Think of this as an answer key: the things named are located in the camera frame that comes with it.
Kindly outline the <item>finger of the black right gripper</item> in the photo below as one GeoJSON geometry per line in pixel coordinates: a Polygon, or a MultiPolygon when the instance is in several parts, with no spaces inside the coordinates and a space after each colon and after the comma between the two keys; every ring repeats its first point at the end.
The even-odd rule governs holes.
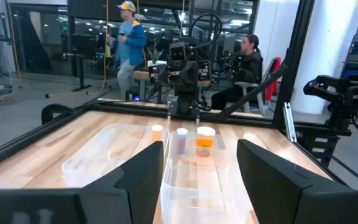
{"type": "Polygon", "coordinates": [[[211,65],[209,60],[198,61],[198,80],[209,81],[211,78],[211,65]]]}
{"type": "Polygon", "coordinates": [[[159,83],[160,65],[153,65],[149,68],[149,81],[151,84],[159,83]]]}

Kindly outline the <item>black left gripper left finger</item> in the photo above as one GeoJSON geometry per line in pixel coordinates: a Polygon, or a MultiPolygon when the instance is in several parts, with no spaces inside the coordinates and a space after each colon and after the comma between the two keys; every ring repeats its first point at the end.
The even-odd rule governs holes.
{"type": "Polygon", "coordinates": [[[162,173],[156,141],[82,188],[0,189],[0,224],[152,224],[162,173]]]}

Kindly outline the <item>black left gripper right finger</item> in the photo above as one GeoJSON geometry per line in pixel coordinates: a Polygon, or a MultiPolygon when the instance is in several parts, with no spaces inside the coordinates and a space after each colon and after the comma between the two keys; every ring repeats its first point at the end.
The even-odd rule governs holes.
{"type": "Polygon", "coordinates": [[[358,224],[358,190],[245,139],[237,160],[260,224],[358,224]]]}

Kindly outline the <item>medium orange pill bottle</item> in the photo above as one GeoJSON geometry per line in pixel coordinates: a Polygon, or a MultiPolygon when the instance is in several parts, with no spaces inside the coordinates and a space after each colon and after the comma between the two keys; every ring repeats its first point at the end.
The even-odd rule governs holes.
{"type": "Polygon", "coordinates": [[[155,124],[152,126],[152,142],[162,140],[162,131],[163,131],[162,125],[155,124]]]}

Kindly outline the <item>teal bottle with red pills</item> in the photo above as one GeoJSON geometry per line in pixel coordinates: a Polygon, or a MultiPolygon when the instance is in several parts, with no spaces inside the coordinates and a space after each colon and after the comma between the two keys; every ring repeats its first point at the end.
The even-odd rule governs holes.
{"type": "Polygon", "coordinates": [[[177,134],[178,134],[177,153],[184,154],[185,146],[186,146],[186,136],[188,134],[188,130],[185,128],[178,128],[177,134]]]}

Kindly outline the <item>large orange pill bottle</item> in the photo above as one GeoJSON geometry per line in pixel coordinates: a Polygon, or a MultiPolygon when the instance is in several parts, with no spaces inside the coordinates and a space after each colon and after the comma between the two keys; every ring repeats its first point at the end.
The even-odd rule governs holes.
{"type": "Polygon", "coordinates": [[[213,128],[200,126],[196,130],[196,154],[199,157],[209,157],[213,148],[214,136],[213,128]]]}

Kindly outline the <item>clear plastic bin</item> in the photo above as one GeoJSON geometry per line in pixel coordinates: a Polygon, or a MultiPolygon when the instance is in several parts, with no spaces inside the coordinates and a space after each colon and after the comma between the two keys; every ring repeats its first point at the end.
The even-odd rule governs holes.
{"type": "Polygon", "coordinates": [[[199,157],[196,135],[187,134],[185,153],[178,154],[178,134],[170,134],[160,191],[162,223],[253,224],[237,162],[237,140],[215,135],[211,155],[199,157]]]}
{"type": "MultiPolygon", "coordinates": [[[[163,127],[166,147],[169,130],[163,127]]],[[[111,172],[152,142],[152,126],[110,124],[96,133],[78,152],[62,164],[67,187],[84,187],[111,172]]]]}

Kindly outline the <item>wooden side table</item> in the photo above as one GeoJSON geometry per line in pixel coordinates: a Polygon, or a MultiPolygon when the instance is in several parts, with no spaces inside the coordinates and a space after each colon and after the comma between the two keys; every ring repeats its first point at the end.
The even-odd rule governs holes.
{"type": "MultiPolygon", "coordinates": [[[[139,81],[139,99],[145,100],[147,98],[147,82],[149,81],[149,73],[146,71],[135,71],[134,78],[139,81]]],[[[200,89],[210,86],[209,80],[202,80],[198,82],[200,89]]]]}

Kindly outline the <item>person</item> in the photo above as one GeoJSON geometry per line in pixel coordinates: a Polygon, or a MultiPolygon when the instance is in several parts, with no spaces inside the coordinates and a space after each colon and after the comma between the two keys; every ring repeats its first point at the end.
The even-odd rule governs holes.
{"type": "Polygon", "coordinates": [[[229,101],[240,100],[244,96],[242,87],[237,82],[259,84],[262,79],[263,58],[259,50],[259,38],[255,34],[248,34],[243,38],[240,55],[240,60],[233,61],[233,85],[211,97],[213,110],[223,110],[229,101]]]}
{"type": "Polygon", "coordinates": [[[120,95],[125,100],[126,91],[135,85],[135,68],[144,63],[146,36],[144,27],[136,14],[135,4],[130,0],[125,0],[117,7],[120,9],[122,24],[119,27],[117,37],[114,39],[116,44],[114,65],[117,67],[120,95]]]}

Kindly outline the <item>white chair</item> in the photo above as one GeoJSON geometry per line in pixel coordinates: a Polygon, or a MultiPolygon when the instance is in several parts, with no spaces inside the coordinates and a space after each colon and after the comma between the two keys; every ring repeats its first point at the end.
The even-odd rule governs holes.
{"type": "MultiPolygon", "coordinates": [[[[267,79],[268,78],[267,78],[267,70],[266,70],[264,75],[262,76],[262,82],[266,81],[267,79]]],[[[240,86],[242,88],[243,95],[246,95],[248,93],[249,88],[254,89],[259,84],[247,83],[247,82],[236,82],[235,85],[240,86]]],[[[244,111],[246,113],[258,111],[262,116],[265,116],[265,110],[269,109],[270,102],[271,102],[271,100],[270,101],[264,100],[265,90],[262,93],[259,93],[257,96],[251,98],[249,100],[249,102],[244,105],[244,111]]]]}

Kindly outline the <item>red cloth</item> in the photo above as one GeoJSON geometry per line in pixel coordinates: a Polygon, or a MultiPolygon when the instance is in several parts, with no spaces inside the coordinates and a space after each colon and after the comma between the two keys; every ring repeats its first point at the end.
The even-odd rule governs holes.
{"type": "MultiPolygon", "coordinates": [[[[280,66],[281,66],[281,58],[280,57],[273,58],[267,69],[267,78],[270,78],[273,75],[273,72],[279,70],[280,66]]],[[[276,93],[278,93],[278,87],[277,87],[277,81],[274,81],[266,88],[264,93],[264,100],[270,101],[273,95],[276,93]]]]}

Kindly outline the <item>black standing desk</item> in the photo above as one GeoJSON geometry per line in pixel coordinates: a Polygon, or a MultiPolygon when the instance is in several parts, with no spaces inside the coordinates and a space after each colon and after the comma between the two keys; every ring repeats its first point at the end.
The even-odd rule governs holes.
{"type": "Polygon", "coordinates": [[[91,85],[85,85],[83,61],[85,59],[95,59],[97,40],[94,35],[72,34],[70,43],[68,51],[64,52],[63,56],[76,60],[76,70],[80,85],[78,88],[72,89],[72,92],[79,92],[91,87],[91,85]]]}

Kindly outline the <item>black diagonal frame brace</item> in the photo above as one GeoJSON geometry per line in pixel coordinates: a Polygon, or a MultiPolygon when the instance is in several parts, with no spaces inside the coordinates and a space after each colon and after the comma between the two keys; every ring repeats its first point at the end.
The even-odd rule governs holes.
{"type": "Polygon", "coordinates": [[[277,81],[279,78],[283,77],[284,74],[286,74],[287,70],[288,70],[288,66],[284,65],[276,72],[273,72],[273,75],[270,78],[268,78],[266,81],[262,82],[260,85],[255,87],[250,93],[244,95],[240,100],[236,101],[232,106],[225,108],[223,111],[216,114],[215,117],[221,119],[227,118],[230,114],[235,112],[236,109],[248,103],[251,98],[257,96],[259,93],[262,93],[274,81],[277,81]]]}

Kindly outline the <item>silver metal bracket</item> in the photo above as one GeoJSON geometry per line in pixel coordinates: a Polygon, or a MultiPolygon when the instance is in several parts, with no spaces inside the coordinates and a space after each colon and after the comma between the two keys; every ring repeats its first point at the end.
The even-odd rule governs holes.
{"type": "Polygon", "coordinates": [[[284,123],[285,123],[285,131],[287,134],[287,139],[290,142],[297,142],[295,124],[294,124],[293,115],[291,112],[291,106],[289,102],[284,102],[283,115],[284,115],[284,123]]]}

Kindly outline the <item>black table frame rail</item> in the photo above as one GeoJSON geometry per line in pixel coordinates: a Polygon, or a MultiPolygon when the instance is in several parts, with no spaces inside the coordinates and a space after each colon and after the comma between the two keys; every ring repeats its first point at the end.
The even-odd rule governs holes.
{"type": "Polygon", "coordinates": [[[152,105],[140,101],[114,101],[106,98],[99,98],[95,101],[87,102],[81,106],[73,108],[74,114],[54,114],[54,119],[47,124],[41,125],[15,139],[0,146],[0,163],[24,150],[26,147],[44,138],[52,132],[62,128],[69,122],[79,119],[79,117],[89,111],[107,112],[110,114],[131,114],[136,116],[146,116],[151,118],[171,117],[172,121],[192,121],[194,123],[207,122],[216,124],[233,124],[238,126],[249,126],[255,128],[276,129],[273,125],[273,118],[258,118],[256,114],[246,115],[245,113],[233,112],[227,118],[217,118],[217,112],[202,111],[199,118],[173,116],[168,111],[169,105],[152,105]]]}

